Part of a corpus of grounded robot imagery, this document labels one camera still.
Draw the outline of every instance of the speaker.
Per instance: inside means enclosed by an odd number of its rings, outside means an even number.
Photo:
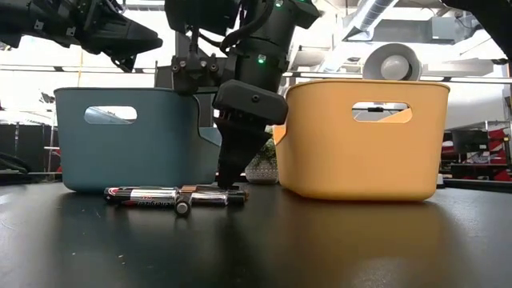
[[[363,79],[417,81],[422,76],[422,63],[406,45],[385,44],[377,48],[362,68]]]

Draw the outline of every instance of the ceiling duct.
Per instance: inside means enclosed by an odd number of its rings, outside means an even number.
[[[342,29],[339,41],[343,42],[348,38],[363,32],[371,32],[372,29],[375,28],[382,20],[384,12],[386,12],[387,9],[392,8],[397,2],[398,0],[361,0],[358,8],[354,14],[351,15],[350,22]],[[340,44],[341,43],[338,43],[331,52],[333,57],[328,58],[336,57],[335,55],[337,54],[337,51],[342,49]],[[344,61],[345,59],[336,61],[336,63],[339,62],[339,65],[336,64],[334,66],[337,67],[334,67],[332,66],[333,63],[329,63],[329,61],[324,60],[320,65],[319,71],[336,71]]]

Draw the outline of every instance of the black table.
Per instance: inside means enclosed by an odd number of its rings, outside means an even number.
[[[418,204],[250,186],[243,210],[104,205],[62,184],[0,187],[0,287],[510,287],[512,195]]]

